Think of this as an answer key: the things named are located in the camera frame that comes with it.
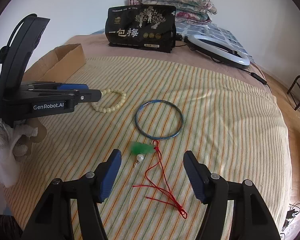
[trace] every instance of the black snack bag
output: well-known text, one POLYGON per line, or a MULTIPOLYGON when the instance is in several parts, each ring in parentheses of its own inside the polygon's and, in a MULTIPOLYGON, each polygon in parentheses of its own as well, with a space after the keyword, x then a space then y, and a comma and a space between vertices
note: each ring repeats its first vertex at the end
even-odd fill
POLYGON ((175 47, 176 7, 129 5, 108 10, 106 36, 110 46, 170 53, 175 47))

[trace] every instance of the bed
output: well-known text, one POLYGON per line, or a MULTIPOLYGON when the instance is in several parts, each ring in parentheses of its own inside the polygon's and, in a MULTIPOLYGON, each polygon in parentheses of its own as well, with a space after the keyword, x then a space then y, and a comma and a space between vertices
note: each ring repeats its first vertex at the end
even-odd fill
MULTIPOLYGON (((33 144, 18 183, 5 190, 21 228, 53 178, 77 179, 106 160, 114 148, 122 152, 122 165, 110 197, 98 205, 109 239, 195 239, 206 206, 194 197, 183 168, 186 150, 226 180, 252 180, 282 228, 291 192, 288 130, 268 87, 187 46, 170 54, 109 47, 104 34, 74 36, 66 44, 73 43, 82 44, 87 62, 67 82, 121 89, 127 100, 111 114, 96 112, 86 103, 73 113, 39 119, 47 136, 33 144), (181 133, 161 141, 159 148, 168 183, 187 219, 170 205, 146 199, 167 201, 154 189, 132 188, 146 183, 145 170, 156 160, 155 155, 147 155, 133 169, 129 143, 151 143, 138 132, 133 116, 142 103, 157 98, 176 104, 185 119, 181 133)), ((262 75, 253 62, 248 70, 262 75)), ((108 106, 117 100, 111 94, 100 104, 108 106)), ((167 135, 178 125, 175 113, 160 104, 146 108, 140 123, 154 135, 167 135)), ((160 169, 150 172, 150 177, 164 187, 160 169)), ((229 202, 222 239, 229 236, 232 207, 229 202)), ((71 211, 75 239, 82 239, 75 201, 71 211)))

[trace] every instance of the floral blanket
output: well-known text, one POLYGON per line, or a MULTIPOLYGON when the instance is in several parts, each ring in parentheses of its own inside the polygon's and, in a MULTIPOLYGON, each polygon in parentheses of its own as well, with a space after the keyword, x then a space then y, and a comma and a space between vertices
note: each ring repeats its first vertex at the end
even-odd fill
POLYGON ((130 0, 130 5, 138 4, 173 5, 177 8, 176 22, 188 24, 209 24, 211 22, 209 14, 217 13, 210 0, 130 0))

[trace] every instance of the beaded bracelet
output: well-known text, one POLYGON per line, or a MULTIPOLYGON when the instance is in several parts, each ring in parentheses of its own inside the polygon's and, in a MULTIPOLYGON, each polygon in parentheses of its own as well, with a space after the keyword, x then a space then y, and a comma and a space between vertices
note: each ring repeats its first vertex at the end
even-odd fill
POLYGON ((104 114, 111 113, 111 112, 114 112, 115 110, 119 109, 123 105, 123 103, 126 101, 127 94, 123 90, 120 90, 120 89, 118 89, 118 90, 105 89, 105 90, 101 91, 102 97, 106 93, 111 93, 111 92, 121 95, 121 100, 119 103, 117 103, 115 106, 111 106, 109 108, 102 108, 102 107, 97 106, 98 102, 92 102, 91 105, 92 105, 93 109, 96 110, 97 112, 104 113, 104 114))

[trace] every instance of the bangle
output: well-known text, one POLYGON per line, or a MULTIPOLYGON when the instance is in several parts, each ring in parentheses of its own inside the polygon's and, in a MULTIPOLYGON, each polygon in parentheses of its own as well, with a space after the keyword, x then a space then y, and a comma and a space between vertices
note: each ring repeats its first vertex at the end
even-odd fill
POLYGON ((123 105, 123 103, 126 101, 127 94, 123 90, 120 90, 120 89, 118 89, 118 90, 105 89, 105 90, 101 91, 101 96, 103 97, 106 93, 111 93, 111 92, 121 95, 121 100, 119 103, 117 103, 115 106, 111 106, 108 108, 102 108, 97 105, 97 102, 92 102, 91 105, 92 105, 93 109, 96 110, 97 112, 104 113, 104 114, 111 113, 111 112, 114 112, 115 110, 119 109, 123 105))
POLYGON ((141 106, 139 107, 139 109, 138 109, 138 111, 137 111, 137 113, 136 113, 136 115, 135 115, 135 117, 134 117, 134 120, 135 120, 135 122, 136 122, 136 127, 138 128, 138 130, 140 131, 140 133, 143 134, 144 136, 146 136, 146 137, 152 139, 152 140, 167 140, 167 139, 173 138, 173 137, 177 136, 177 135, 180 133, 180 131, 181 131, 182 127, 183 127, 183 115, 182 115, 181 110, 180 110, 175 104, 173 104, 173 103, 171 103, 171 102, 169 102, 169 101, 166 101, 166 100, 162 100, 162 99, 151 100, 151 101, 145 102, 143 105, 141 105, 141 106), (139 123, 138 123, 139 112, 140 112, 146 105, 153 104, 153 103, 159 103, 159 102, 161 102, 161 103, 166 103, 166 104, 168 104, 168 105, 174 107, 174 108, 179 112, 180 117, 181 117, 181 126, 180 126, 180 128, 178 129, 178 131, 175 132, 175 133, 172 134, 172 135, 167 136, 167 137, 155 137, 155 136, 149 135, 149 134, 145 133, 145 132, 140 128, 139 123))

